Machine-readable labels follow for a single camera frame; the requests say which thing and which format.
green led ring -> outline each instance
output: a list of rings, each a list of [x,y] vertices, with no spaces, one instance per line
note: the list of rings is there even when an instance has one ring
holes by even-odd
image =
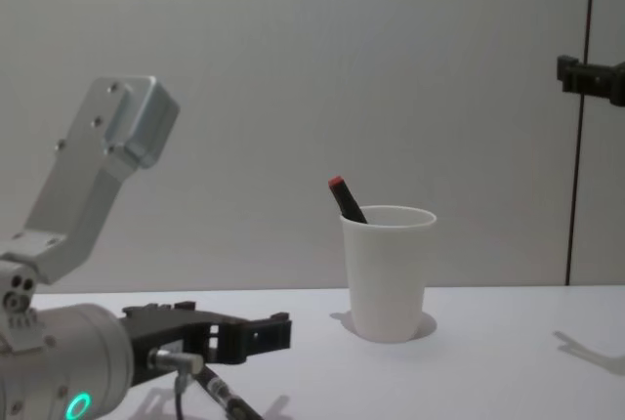
[[[90,405],[91,396],[87,393],[80,393],[69,403],[67,411],[65,412],[65,420],[78,420],[87,412]],[[76,412],[75,410],[78,406],[80,406],[80,410]]]

white wall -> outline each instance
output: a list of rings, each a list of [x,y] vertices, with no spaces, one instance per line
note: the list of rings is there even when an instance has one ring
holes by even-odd
[[[0,232],[91,81],[182,116],[62,291],[345,284],[326,181],[433,210],[432,284],[562,283],[586,0],[0,0]]]
[[[589,63],[625,62],[622,1],[594,0]],[[586,98],[585,105],[571,282],[622,284],[625,109],[597,98]]]

pen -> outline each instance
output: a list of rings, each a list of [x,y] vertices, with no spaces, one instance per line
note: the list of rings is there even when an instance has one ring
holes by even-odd
[[[263,420],[263,417],[208,366],[204,366],[193,378],[224,409],[229,420]]]
[[[352,222],[367,223],[362,214],[362,210],[354,199],[354,196],[348,189],[348,185],[341,176],[332,178],[328,181],[328,186],[332,190],[332,194],[341,208],[341,214]]]

black clamp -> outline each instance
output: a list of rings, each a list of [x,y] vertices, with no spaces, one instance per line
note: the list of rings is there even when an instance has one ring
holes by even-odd
[[[558,79],[565,93],[606,98],[613,105],[625,107],[625,63],[591,65],[574,57],[559,56]]]
[[[241,364],[249,356],[291,346],[288,313],[247,320],[197,311],[192,301],[130,307],[123,312],[126,317],[120,322],[130,337],[135,358],[133,386],[163,374],[147,363],[154,349],[201,355],[206,363]]]

white table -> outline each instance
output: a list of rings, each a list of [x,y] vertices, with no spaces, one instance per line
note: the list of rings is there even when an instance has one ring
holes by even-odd
[[[215,370],[267,420],[625,418],[625,287],[430,288],[436,330],[401,345],[359,339],[331,314],[347,290],[42,295],[39,308],[80,302],[115,312],[195,300],[199,309],[266,317],[288,312],[293,348]],[[561,331],[595,352],[559,350]],[[175,420],[173,375],[133,388],[110,415]],[[186,420],[223,419],[199,388]]]

